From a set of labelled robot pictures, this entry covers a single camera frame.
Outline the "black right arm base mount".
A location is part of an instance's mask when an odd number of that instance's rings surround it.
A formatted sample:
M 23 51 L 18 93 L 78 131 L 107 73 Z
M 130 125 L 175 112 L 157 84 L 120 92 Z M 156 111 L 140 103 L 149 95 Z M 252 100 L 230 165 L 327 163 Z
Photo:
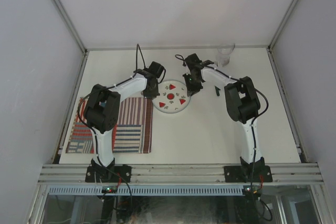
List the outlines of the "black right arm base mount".
M 249 166 L 248 168 L 240 165 L 224 166 L 225 182 L 227 183 L 259 183 L 273 182 L 272 172 L 269 166 L 257 167 Z

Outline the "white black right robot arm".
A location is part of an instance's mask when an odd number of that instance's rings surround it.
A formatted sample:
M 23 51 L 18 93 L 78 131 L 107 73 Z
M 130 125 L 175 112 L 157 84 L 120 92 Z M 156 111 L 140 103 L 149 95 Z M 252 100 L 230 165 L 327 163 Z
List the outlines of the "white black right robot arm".
M 267 98 L 255 88 L 250 77 L 234 78 L 221 70 L 211 60 L 201 61 L 197 54 L 184 58 L 175 56 L 183 62 L 189 73 L 183 75 L 187 88 L 187 95 L 192 97 L 203 89 L 203 83 L 209 82 L 224 91 L 226 110 L 229 117 L 239 122 L 244 131 L 240 156 L 241 175 L 246 181 L 252 182 L 260 175 L 259 166 L 265 161 L 261 154 L 257 137 L 257 118 L 261 104 L 259 95 L 269 107 Z

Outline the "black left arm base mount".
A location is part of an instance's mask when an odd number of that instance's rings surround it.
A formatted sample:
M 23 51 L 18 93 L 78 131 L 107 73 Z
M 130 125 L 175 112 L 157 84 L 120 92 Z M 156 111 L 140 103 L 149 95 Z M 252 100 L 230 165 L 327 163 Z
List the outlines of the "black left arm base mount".
M 117 183 L 120 180 L 129 183 L 131 181 L 132 167 L 128 165 L 112 166 L 104 168 L 100 165 L 87 167 L 85 182 Z

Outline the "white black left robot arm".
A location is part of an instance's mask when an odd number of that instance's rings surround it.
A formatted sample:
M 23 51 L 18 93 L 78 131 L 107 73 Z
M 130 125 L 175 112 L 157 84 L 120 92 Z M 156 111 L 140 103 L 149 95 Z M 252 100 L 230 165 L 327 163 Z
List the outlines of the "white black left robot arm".
M 148 68 L 135 70 L 131 77 L 118 84 L 109 87 L 94 85 L 83 98 L 87 100 L 84 124 L 93 136 L 93 162 L 99 165 L 96 174 L 103 182 L 109 182 L 115 176 L 112 132 L 118 121 L 121 102 L 138 92 L 147 99 L 155 99 L 159 96 L 159 78 L 165 73 L 165 68 L 153 61 Z

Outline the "clear drinking glass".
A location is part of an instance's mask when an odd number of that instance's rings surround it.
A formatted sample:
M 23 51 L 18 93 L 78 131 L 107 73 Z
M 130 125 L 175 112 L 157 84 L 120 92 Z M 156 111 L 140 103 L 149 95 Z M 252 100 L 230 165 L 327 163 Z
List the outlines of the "clear drinking glass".
M 235 43 L 226 43 L 217 47 L 216 61 L 218 65 L 224 67 L 229 64 L 230 55 L 234 51 L 235 46 Z

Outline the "white watermelon pattern plate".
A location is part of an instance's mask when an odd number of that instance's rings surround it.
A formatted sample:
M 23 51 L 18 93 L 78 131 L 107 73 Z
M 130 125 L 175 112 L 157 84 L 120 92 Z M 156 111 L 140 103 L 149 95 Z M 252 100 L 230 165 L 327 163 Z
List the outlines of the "white watermelon pattern plate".
M 159 84 L 159 96 L 152 100 L 154 107 L 160 112 L 173 114 L 183 111 L 190 103 L 187 87 L 176 80 L 166 80 Z

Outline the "striped patchwork placemat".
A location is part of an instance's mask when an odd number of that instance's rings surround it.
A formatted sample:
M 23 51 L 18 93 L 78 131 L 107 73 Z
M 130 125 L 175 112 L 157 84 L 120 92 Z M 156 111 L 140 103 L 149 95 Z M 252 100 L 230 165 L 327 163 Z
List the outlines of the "striped patchwork placemat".
M 143 97 L 127 98 L 120 104 L 117 124 L 112 131 L 112 150 L 115 153 L 148 154 L 152 146 L 152 100 Z M 75 115 L 66 153 L 92 154 L 91 131 Z

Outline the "gold knife green handle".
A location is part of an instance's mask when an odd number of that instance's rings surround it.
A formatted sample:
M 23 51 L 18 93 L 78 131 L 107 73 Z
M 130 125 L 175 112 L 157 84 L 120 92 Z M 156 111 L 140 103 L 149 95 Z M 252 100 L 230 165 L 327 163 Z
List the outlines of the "gold knife green handle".
M 215 86 L 215 92 L 216 92 L 216 95 L 219 97 L 220 96 L 220 88 Z

